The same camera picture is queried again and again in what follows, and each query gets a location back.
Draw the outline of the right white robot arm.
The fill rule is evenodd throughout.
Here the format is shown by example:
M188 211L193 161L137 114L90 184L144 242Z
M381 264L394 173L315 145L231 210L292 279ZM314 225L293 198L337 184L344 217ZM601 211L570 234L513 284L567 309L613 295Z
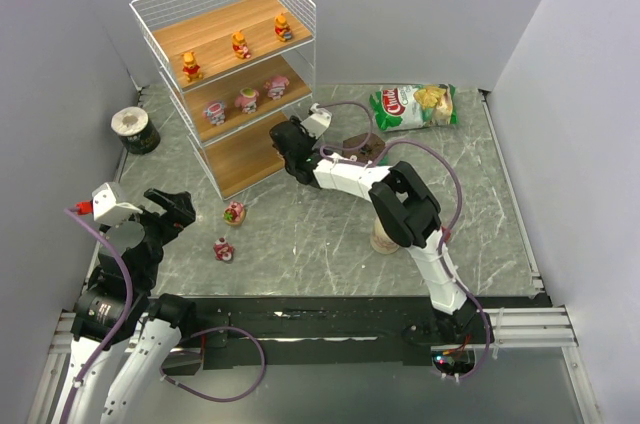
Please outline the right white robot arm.
M439 202L411 164L364 165L337 154L324 157L297 118L275 125L269 135L286 172L298 183L372 204L388 238L416 263L435 310L453 315L463 308L469 291L447 249L451 227L442 225Z

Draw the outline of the pink bear cake toy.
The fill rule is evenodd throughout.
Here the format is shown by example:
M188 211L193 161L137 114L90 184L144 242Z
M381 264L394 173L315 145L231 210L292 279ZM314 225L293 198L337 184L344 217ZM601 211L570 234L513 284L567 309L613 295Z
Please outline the pink bear cake toy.
M234 247L224 237L215 241L213 250L218 261L230 262L234 257Z

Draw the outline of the orange bear red shirt toy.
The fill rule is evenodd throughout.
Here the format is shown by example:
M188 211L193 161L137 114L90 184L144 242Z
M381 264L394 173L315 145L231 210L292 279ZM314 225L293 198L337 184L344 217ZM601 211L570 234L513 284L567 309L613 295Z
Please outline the orange bear red shirt toy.
M234 32L231 35L232 49L239 59L249 59L251 51L248 47L244 34L241 31Z

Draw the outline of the pink bear green hat toy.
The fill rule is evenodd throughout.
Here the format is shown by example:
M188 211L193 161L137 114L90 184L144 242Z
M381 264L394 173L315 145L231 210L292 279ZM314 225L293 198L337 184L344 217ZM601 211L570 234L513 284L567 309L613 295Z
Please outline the pink bear green hat toy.
M234 101L236 108L239 108L244 114L251 114L257 110L257 100L260 97L260 93L251 87L242 88L239 91L239 95Z

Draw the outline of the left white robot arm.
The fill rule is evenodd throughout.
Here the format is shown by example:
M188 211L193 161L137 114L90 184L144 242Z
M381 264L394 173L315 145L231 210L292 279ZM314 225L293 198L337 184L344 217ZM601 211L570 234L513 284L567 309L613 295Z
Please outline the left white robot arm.
M106 182L66 214L99 243L97 263L73 307L71 355L56 423L122 423L171 350L194 330L196 305L154 299L164 248L196 220L189 192L150 188L149 211Z

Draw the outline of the pink blue bear toy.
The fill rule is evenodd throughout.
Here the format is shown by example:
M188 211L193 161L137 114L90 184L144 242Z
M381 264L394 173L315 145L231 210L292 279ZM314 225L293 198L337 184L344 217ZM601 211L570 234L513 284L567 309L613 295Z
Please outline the pink blue bear toy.
M226 104L223 101L212 101L203 110L203 117L213 126L220 126L226 121Z

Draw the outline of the small orange bear toy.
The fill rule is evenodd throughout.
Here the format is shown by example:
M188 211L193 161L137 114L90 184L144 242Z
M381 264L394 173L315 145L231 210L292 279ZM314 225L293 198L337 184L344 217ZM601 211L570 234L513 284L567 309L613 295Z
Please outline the small orange bear toy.
M284 14L279 14L274 18L274 32L281 42L288 42L294 38L294 33Z

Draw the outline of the pink bear strawberry donut toy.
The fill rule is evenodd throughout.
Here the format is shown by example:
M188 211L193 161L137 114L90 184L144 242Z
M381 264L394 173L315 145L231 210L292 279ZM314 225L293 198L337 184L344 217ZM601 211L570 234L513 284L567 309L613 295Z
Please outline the pink bear strawberry donut toy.
M223 219L230 226L241 225L246 218L246 208L238 201L231 201L224 210Z

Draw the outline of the pink pig purple bow toy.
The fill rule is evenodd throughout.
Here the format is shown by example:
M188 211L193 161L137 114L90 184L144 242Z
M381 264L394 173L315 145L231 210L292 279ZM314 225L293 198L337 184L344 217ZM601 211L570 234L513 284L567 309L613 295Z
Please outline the pink pig purple bow toy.
M264 84L267 96L272 100L279 100L283 97L290 81L286 76L276 75L268 79Z

